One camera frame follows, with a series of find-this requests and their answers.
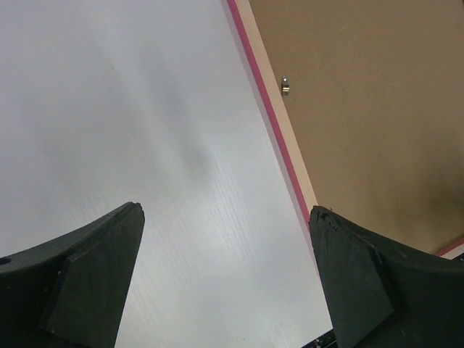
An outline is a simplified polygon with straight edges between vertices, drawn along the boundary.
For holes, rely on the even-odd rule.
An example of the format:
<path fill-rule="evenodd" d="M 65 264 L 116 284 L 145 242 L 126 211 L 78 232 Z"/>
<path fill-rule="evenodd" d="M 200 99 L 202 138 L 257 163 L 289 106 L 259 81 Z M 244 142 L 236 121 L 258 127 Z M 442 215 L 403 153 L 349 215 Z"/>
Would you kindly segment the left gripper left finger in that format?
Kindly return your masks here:
<path fill-rule="evenodd" d="M 114 347 L 145 216 L 128 202 L 1 258 L 2 347 Z"/>

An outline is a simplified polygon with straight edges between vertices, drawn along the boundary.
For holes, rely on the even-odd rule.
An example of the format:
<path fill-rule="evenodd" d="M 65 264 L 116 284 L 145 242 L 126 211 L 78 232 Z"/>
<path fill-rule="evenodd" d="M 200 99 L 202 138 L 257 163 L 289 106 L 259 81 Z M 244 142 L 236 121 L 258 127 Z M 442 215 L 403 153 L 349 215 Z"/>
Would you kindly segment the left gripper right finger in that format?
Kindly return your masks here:
<path fill-rule="evenodd" d="M 463 263 L 315 206 L 309 230 L 339 347 L 462 347 Z"/>

